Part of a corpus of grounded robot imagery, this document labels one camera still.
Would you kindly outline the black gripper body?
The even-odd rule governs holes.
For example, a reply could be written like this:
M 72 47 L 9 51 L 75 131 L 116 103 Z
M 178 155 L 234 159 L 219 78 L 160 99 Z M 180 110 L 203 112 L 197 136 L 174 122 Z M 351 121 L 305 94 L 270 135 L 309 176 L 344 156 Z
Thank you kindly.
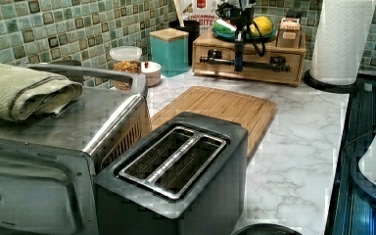
M 223 20 L 229 20 L 236 27 L 234 36 L 234 70 L 243 70 L 243 55 L 246 35 L 253 22 L 255 0 L 220 0 L 216 14 Z

